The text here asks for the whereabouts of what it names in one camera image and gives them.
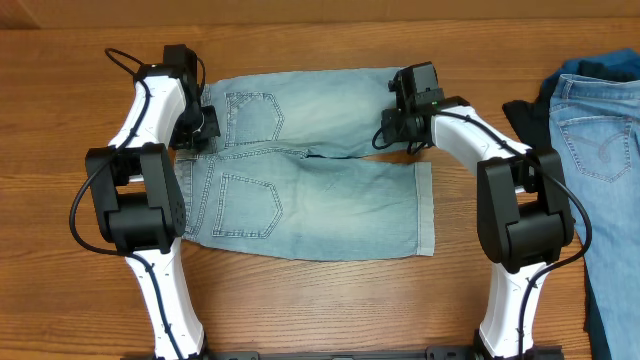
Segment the back pocket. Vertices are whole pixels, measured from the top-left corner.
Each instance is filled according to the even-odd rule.
[[[619,116],[592,116],[558,122],[580,172],[607,182],[617,180],[631,168],[631,124],[631,119]]]
[[[284,115],[273,94],[226,93],[226,102],[225,148],[278,139]]]
[[[267,238],[282,217],[282,204],[273,184],[222,174],[213,236]]]

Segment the wooden table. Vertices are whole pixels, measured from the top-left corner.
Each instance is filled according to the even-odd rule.
[[[640,48],[639,35],[638,19],[0,31],[0,358],[118,359],[153,349],[130,269],[81,249],[67,225],[87,149],[114,136],[133,98],[130,77],[103,48],[157,62],[162,45],[184,42],[204,59],[209,82],[431,60],[446,94],[464,96],[514,136],[504,102],[534,99],[564,59]],[[434,257],[315,263],[185,244],[191,298],[212,347],[274,353],[469,343],[490,274],[475,232],[475,181],[439,150],[422,159],[434,169]],[[78,222],[85,238],[108,246],[88,199]],[[563,256],[577,250],[574,242]],[[563,345],[568,359],[590,358],[583,322],[578,262],[547,280],[535,340]]]

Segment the jeans hem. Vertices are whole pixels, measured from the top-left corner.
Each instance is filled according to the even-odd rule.
[[[416,195],[418,197],[418,248],[416,255],[433,256],[436,236],[433,221],[431,163],[418,162],[415,166]]]

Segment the jeans leg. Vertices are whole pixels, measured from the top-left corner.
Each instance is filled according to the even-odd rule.
[[[222,135],[217,149],[277,141],[279,147],[327,158],[363,157],[381,112],[395,107],[388,81],[398,68],[311,71],[242,76],[208,85]]]
[[[326,261],[433,254],[428,163],[245,146],[177,166],[192,196],[185,238],[204,246]]]

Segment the denim jeans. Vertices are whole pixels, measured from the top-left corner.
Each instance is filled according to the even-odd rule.
[[[206,87],[221,136],[211,153],[179,152],[184,237],[207,247],[289,259],[432,255],[429,163],[375,154],[397,69],[240,77]],[[387,151],[404,149],[397,144]]]
[[[612,359],[640,354],[639,116],[640,81],[561,75],[551,99],[551,141],[592,222],[586,264]]]

